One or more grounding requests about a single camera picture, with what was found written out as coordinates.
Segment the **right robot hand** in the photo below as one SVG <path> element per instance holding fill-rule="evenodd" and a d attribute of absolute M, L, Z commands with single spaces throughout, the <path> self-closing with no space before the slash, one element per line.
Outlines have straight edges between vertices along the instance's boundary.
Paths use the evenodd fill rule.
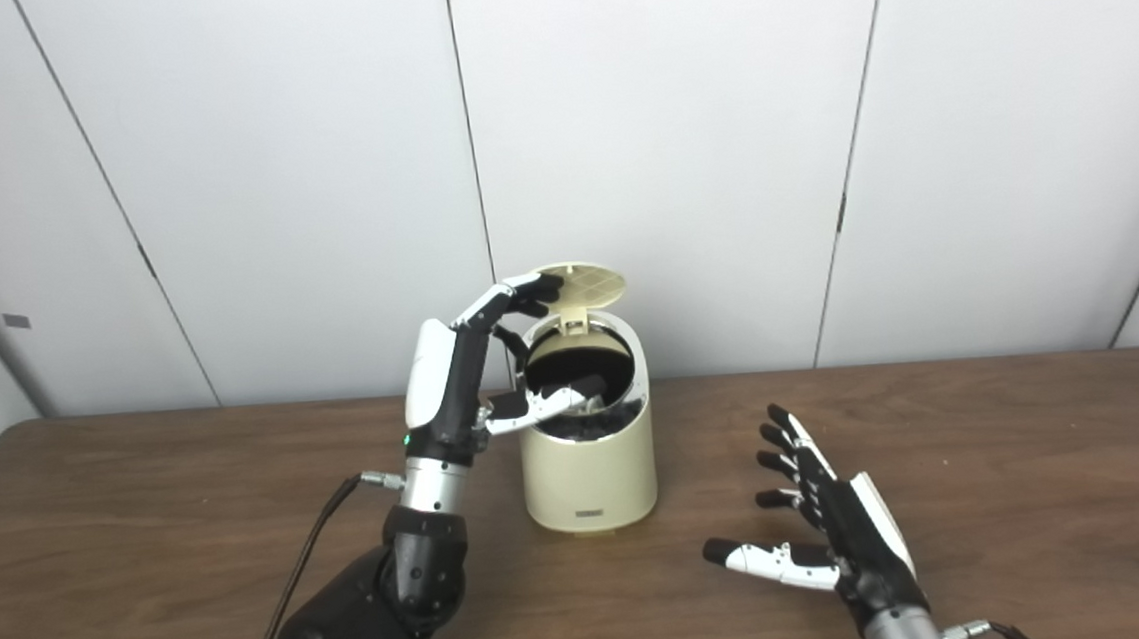
<path fill-rule="evenodd" d="M 883 614 L 931 614 L 906 538 L 868 473 L 843 480 L 795 413 L 777 402 L 765 413 L 760 435 L 772 448 L 755 458 L 789 485 L 762 490 L 754 500 L 760 508 L 798 513 L 822 542 L 769 546 L 712 536 L 702 557 L 731 572 L 836 593 L 860 633 Z"/>

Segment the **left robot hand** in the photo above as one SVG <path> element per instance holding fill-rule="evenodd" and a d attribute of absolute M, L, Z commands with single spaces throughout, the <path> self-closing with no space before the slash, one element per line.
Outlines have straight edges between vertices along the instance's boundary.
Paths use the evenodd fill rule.
<path fill-rule="evenodd" d="M 523 386 L 482 404 L 481 386 L 490 339 L 522 352 L 524 341 L 502 327 L 503 316 L 547 316 L 564 278 L 525 273 L 495 282 L 454 322 L 423 322 L 405 391 L 405 456 L 441 464 L 470 465 L 487 439 L 536 426 L 598 399 L 606 382 L 596 374 L 546 385 Z"/>

